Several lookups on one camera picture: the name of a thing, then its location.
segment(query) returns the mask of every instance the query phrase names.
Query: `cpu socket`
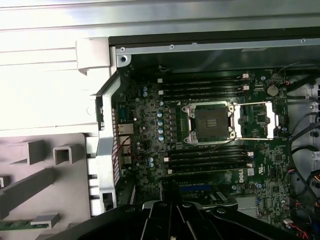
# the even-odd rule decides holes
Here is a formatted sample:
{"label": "cpu socket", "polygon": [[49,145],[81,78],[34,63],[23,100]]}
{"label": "cpu socket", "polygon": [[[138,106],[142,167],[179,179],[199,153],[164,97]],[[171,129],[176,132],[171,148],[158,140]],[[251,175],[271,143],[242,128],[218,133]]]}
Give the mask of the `cpu socket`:
{"label": "cpu socket", "polygon": [[[265,108],[267,134],[264,137],[245,137],[240,124],[241,108],[259,105]],[[274,130],[279,126],[278,115],[273,112],[272,102],[235,103],[231,101],[212,101],[191,103],[182,107],[188,116],[189,135],[183,139],[186,144],[223,144],[232,139],[272,140]]]}
{"label": "cpu socket", "polygon": [[233,105],[227,101],[191,103],[182,108],[188,115],[190,134],[184,142],[191,145],[224,143],[235,138],[231,125]]}

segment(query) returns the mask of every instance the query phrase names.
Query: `motherboard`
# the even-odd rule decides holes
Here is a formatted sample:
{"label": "motherboard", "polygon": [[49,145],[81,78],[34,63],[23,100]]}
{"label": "motherboard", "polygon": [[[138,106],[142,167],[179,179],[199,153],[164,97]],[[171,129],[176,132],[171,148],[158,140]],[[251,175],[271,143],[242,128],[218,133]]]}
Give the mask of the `motherboard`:
{"label": "motherboard", "polygon": [[285,81],[273,70],[134,77],[116,102],[122,178],[134,202],[174,180],[185,201],[281,226],[289,165]]}

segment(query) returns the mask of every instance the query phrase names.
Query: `ram slot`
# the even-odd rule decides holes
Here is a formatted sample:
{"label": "ram slot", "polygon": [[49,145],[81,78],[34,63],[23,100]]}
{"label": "ram slot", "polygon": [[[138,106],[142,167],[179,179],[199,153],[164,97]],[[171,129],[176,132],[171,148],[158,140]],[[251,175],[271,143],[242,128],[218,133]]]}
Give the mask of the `ram slot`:
{"label": "ram slot", "polygon": [[245,169],[247,168],[247,164],[243,162],[228,162],[211,166],[191,166],[186,168],[174,168],[168,171],[169,175],[194,175],[194,174],[202,174],[202,173],[210,173],[217,171],[225,171],[225,170],[237,170],[237,169]]}
{"label": "ram slot", "polygon": [[160,94],[165,102],[179,100],[222,100],[244,94],[245,81],[239,77],[220,78],[165,78]]}
{"label": "ram slot", "polygon": [[168,152],[169,174],[194,174],[220,170],[247,168],[251,158],[243,145],[172,150]]}

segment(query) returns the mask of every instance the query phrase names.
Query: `green circuit board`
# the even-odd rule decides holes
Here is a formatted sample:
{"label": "green circuit board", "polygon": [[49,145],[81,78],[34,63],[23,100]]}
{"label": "green circuit board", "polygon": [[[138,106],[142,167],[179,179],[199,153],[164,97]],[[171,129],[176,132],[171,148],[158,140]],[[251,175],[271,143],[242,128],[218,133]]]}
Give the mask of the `green circuit board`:
{"label": "green circuit board", "polygon": [[[226,78],[232,76],[244,76],[241,82],[241,90],[238,86],[231,89],[224,82],[217,85],[226,85],[226,92],[215,92],[214,97],[203,95],[208,92],[206,88],[199,91],[194,97],[201,84],[208,84],[207,79]],[[198,85],[190,83],[191,90],[177,95],[175,83],[188,80],[197,81]],[[168,83],[167,96],[163,92],[163,84]],[[271,92],[270,86],[276,86]],[[199,168],[200,172],[179,173],[171,172],[168,162],[165,160],[168,153],[174,151],[210,151],[221,143],[194,145],[185,141],[190,134],[190,118],[183,111],[189,104],[197,103],[197,110],[203,108],[217,109],[220,102],[232,102],[248,104],[241,108],[239,124],[242,126],[242,137],[250,140],[234,140],[226,146],[245,146],[247,152],[252,153],[250,164],[241,168],[233,164],[230,169],[220,169],[216,166]],[[268,121],[266,117],[265,102],[272,103],[272,111],[277,114],[278,127],[274,130],[274,138],[266,140],[268,134]],[[203,103],[213,103],[211,107],[202,106]],[[123,99],[116,104],[117,123],[122,128],[132,125],[132,132],[120,135],[120,142],[125,136],[130,136],[130,142],[121,149],[120,167],[125,169],[127,176],[135,176],[136,203],[144,203],[150,200],[158,200],[160,196],[159,183],[163,178],[180,177],[178,182],[181,186],[197,186],[197,184],[212,186],[223,189],[231,196],[255,198],[253,208],[256,209],[256,218],[280,227],[282,205],[287,203],[287,189],[283,184],[287,173],[289,159],[288,151],[288,109],[287,92],[284,80],[278,77],[272,70],[243,70],[222,71],[209,73],[183,73],[183,74],[160,74],[148,75],[136,79],[124,94]],[[203,142],[230,141],[230,138],[204,137]],[[199,177],[205,174],[205,182]],[[195,190],[192,196],[201,202],[207,203],[210,194],[204,194],[206,190]]]}

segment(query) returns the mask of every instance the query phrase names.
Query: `blue pcie slot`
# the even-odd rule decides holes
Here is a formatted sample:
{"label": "blue pcie slot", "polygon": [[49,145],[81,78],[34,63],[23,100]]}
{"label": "blue pcie slot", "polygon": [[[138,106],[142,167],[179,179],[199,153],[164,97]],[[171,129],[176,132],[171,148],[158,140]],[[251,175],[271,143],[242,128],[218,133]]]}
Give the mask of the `blue pcie slot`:
{"label": "blue pcie slot", "polygon": [[190,186],[180,186],[181,192],[187,191],[201,191],[201,190],[210,190],[210,185],[190,185]]}

